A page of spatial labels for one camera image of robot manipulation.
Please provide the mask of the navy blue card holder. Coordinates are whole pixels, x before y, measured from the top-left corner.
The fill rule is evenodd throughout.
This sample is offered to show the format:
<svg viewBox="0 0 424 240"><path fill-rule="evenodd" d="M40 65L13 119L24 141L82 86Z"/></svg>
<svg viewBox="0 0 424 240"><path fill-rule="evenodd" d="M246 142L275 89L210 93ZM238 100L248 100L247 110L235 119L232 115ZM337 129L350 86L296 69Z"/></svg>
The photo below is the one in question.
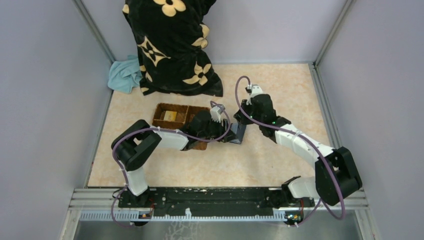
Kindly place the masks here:
<svg viewBox="0 0 424 240"><path fill-rule="evenodd" d="M233 131L237 135L237 141L233 144L241 144L245 135L247 126L243 124L238 124L238 122L232 123L230 126L230 130Z"/></svg>

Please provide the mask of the brown woven divided basket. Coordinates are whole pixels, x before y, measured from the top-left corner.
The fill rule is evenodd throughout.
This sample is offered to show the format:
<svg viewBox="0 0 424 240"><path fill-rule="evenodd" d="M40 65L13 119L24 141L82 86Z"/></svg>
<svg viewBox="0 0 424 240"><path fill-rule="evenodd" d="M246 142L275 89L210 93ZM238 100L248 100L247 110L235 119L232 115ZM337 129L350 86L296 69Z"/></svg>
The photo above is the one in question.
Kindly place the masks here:
<svg viewBox="0 0 424 240"><path fill-rule="evenodd" d="M177 112L176 121L165 121L162 120L164 111L175 111ZM152 118L152 125L155 127L166 128L166 129L182 129L185 124L188 124L195 114L200 111L210 111L209 107L204 106L193 106L193 105L181 105L173 103L158 103L154 111Z"/></svg>

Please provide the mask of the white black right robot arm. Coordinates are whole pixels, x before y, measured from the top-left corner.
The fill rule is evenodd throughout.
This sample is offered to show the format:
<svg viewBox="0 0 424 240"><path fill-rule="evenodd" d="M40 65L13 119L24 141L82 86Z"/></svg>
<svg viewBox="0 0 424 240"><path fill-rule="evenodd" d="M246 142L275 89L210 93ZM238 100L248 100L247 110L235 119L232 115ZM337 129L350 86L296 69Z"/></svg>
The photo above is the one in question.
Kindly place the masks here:
<svg viewBox="0 0 424 240"><path fill-rule="evenodd" d="M362 188L363 183L353 155L344 146L322 144L279 116L269 94L260 93L237 102L234 118L243 125L256 124L274 143L291 149L314 170L313 177L295 176L282 184L288 201L301 198L321 199L330 206L340 203Z"/></svg>

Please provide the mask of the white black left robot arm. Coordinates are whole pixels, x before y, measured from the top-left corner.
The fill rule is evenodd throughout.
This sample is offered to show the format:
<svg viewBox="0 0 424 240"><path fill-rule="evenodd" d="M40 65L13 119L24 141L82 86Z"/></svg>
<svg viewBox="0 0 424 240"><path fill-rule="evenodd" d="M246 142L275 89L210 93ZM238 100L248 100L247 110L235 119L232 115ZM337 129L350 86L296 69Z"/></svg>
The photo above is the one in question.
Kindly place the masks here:
<svg viewBox="0 0 424 240"><path fill-rule="evenodd" d="M112 157L123 171L127 190L138 197L149 189L143 166L156 148L188 151L200 143L240 144L245 129L208 110L195 114L180 129L152 126L141 119L112 142Z"/></svg>

